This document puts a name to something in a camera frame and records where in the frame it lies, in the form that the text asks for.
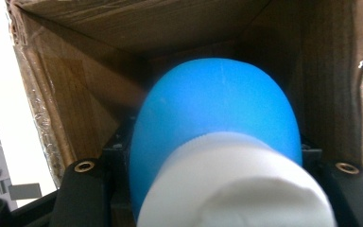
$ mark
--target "black surface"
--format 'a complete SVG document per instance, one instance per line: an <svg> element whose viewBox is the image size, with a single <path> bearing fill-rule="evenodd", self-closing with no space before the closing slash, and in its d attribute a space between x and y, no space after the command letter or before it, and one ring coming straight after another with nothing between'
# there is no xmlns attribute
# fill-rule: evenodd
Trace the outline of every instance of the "black surface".
<svg viewBox="0 0 363 227"><path fill-rule="evenodd" d="M54 191L11 213L10 226L48 226L58 191Z"/></svg>
<svg viewBox="0 0 363 227"><path fill-rule="evenodd" d="M113 174L112 209L130 210L129 155L135 118L125 121L102 149L101 159Z"/></svg>
<svg viewBox="0 0 363 227"><path fill-rule="evenodd" d="M312 143L304 135L302 140L302 167L306 170L313 169L317 166L322 156L322 149Z"/></svg>
<svg viewBox="0 0 363 227"><path fill-rule="evenodd" d="M353 175L336 168L336 163L319 164L311 172L328 196L338 226L363 226L363 168L355 166L359 173Z"/></svg>
<svg viewBox="0 0 363 227"><path fill-rule="evenodd" d="M83 161L95 163L76 172ZM84 159L68 166L55 202L49 226L111 226L111 173L97 159Z"/></svg>

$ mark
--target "cardboard wall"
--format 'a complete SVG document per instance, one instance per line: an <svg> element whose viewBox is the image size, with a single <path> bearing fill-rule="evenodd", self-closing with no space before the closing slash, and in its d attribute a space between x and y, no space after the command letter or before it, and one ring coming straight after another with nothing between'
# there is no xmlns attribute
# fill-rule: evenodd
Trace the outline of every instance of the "cardboard wall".
<svg viewBox="0 0 363 227"><path fill-rule="evenodd" d="M74 152L65 163L98 155L122 113L138 109L142 88L167 70L222 57L269 73L325 159L363 165L363 0L11 4L21 8L12 14L23 23L14 33L25 83L45 88L34 109L47 106L46 115L60 122L51 127L64 141L61 153Z"/></svg>
<svg viewBox="0 0 363 227"><path fill-rule="evenodd" d="M363 165L363 1L302 2L305 133L326 159Z"/></svg>
<svg viewBox="0 0 363 227"><path fill-rule="evenodd" d="M145 91L145 62L13 7L15 51L45 156L57 183L75 160L98 157Z"/></svg>

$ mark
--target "white cap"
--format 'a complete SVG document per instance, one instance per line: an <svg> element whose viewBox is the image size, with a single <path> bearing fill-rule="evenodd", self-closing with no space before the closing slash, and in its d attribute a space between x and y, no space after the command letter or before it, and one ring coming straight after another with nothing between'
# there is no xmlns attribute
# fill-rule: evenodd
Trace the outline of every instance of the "white cap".
<svg viewBox="0 0 363 227"><path fill-rule="evenodd" d="M175 150L149 189L139 227L335 226L300 166L261 141L216 132Z"/></svg>

